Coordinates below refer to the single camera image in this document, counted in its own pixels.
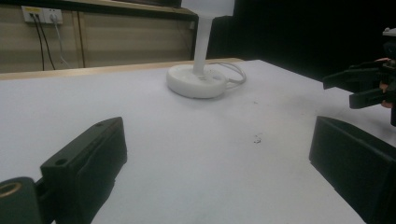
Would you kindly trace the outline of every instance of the cable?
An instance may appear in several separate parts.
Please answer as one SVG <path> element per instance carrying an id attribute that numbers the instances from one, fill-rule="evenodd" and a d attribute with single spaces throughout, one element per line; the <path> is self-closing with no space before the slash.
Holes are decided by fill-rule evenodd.
<path id="1" fill-rule="evenodd" d="M 38 15 L 36 15 L 36 16 L 37 16 L 37 19 L 38 19 L 38 25 L 40 26 L 40 29 L 41 29 L 41 33 L 43 34 L 44 40 L 45 40 L 46 45 L 47 45 L 47 53 L 49 54 L 50 64 L 52 65 L 53 70 L 56 70 L 55 66 L 53 65 L 52 58 L 50 57 L 50 47 L 49 47 L 49 43 L 47 42 L 46 34 L 44 33 L 43 27 L 41 26 L 40 18 L 38 17 Z"/>
<path id="2" fill-rule="evenodd" d="M 66 66 L 68 68 L 71 68 L 70 64 L 64 59 L 64 48 L 62 47 L 62 38 L 61 38 L 61 34 L 59 33 L 59 29 L 58 29 L 58 18 L 56 17 L 56 15 L 50 15 L 49 18 L 55 26 L 56 34 L 58 34 L 59 46 L 61 48 L 60 58 L 61 58 L 62 62 L 64 62 L 64 64 L 66 64 Z"/>
<path id="3" fill-rule="evenodd" d="M 35 21 L 35 17 L 33 16 L 33 14 L 30 14 L 30 16 L 32 17 L 33 21 L 35 22 L 35 29 L 37 30 L 37 34 L 38 34 L 38 39 L 40 40 L 40 48 L 41 48 L 41 63 L 43 64 L 43 71 L 44 69 L 44 52 L 43 52 L 43 42 L 41 41 L 41 35 L 40 32 L 38 31 L 38 25 L 37 25 L 37 21 Z"/>
<path id="4" fill-rule="evenodd" d="M 244 82 L 247 81 L 247 75 L 246 73 L 242 70 L 241 67 L 239 67 L 238 65 L 236 65 L 235 63 L 226 63 L 226 62 L 216 62 L 216 63 L 210 63 L 210 64 L 219 64 L 222 65 L 224 67 L 230 68 L 232 70 L 234 70 L 236 73 L 238 73 L 239 75 L 241 75 L 242 79 L 241 80 L 235 80 L 232 78 L 228 78 L 228 81 L 234 84 L 239 84 L 242 85 Z"/>

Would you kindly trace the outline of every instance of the black cable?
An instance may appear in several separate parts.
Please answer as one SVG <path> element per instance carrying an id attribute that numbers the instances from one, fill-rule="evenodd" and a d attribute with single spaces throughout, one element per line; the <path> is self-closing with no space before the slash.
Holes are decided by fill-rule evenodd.
<path id="1" fill-rule="evenodd" d="M 43 27 L 41 26 L 41 22 L 40 22 L 40 19 L 39 19 L 38 15 L 36 15 L 36 16 L 37 16 L 37 19 L 38 19 L 38 25 L 40 26 L 40 29 L 41 29 L 41 33 L 43 33 L 44 40 L 46 41 L 47 52 L 48 52 L 48 54 L 49 54 L 49 61 L 50 61 L 50 64 L 52 65 L 53 70 L 56 70 L 56 69 L 55 69 L 55 66 L 53 65 L 52 58 L 50 57 L 50 47 L 49 47 L 49 43 L 47 42 L 46 34 L 44 33 Z"/>
<path id="2" fill-rule="evenodd" d="M 33 14 L 30 14 L 30 16 L 33 18 L 33 21 L 35 22 L 35 29 L 37 30 L 38 39 L 40 40 L 40 48 L 41 48 L 41 63 L 43 64 L 43 71 L 44 71 L 44 52 L 43 52 L 43 42 L 41 41 L 41 35 L 40 35 L 40 32 L 38 31 L 37 21 L 35 21 L 35 17 L 33 16 Z"/>

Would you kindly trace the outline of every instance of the screw hole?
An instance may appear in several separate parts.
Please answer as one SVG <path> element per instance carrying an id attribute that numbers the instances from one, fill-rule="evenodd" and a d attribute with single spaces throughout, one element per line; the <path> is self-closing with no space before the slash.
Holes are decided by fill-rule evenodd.
<path id="1" fill-rule="evenodd" d="M 55 165 L 63 165 L 67 162 L 67 159 L 61 159 L 55 162 Z"/>
<path id="2" fill-rule="evenodd" d="M 0 198 L 7 197 L 15 192 L 17 192 L 22 187 L 20 182 L 9 183 L 4 186 L 0 186 Z"/>

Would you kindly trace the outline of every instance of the power socket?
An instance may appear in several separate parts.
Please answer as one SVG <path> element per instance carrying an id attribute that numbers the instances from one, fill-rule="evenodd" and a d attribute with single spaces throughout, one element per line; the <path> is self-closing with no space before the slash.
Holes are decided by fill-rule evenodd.
<path id="1" fill-rule="evenodd" d="M 57 24 L 64 23 L 64 19 L 62 18 L 62 11 L 60 9 L 55 8 L 43 8 L 44 20 L 46 23 L 53 24 L 51 16 L 56 18 Z"/>
<path id="2" fill-rule="evenodd" d="M 23 12 L 23 18 L 26 22 L 35 22 L 38 21 L 37 17 L 40 19 L 41 23 L 46 22 L 44 20 L 44 13 L 41 7 L 26 7 L 26 6 L 22 6 L 22 12 Z"/>

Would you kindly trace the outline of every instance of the white table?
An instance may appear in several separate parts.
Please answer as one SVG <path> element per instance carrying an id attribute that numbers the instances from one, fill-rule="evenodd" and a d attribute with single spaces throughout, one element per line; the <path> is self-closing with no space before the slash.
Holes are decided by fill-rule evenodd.
<path id="1" fill-rule="evenodd" d="M 93 223 L 364 223 L 310 164 L 315 121 L 344 120 L 395 146 L 390 111 L 351 110 L 350 92 L 237 64 L 247 82 L 211 100 L 170 91 L 165 68 L 0 81 L 0 180 L 37 180 L 51 155 L 121 116 L 129 160 Z"/>

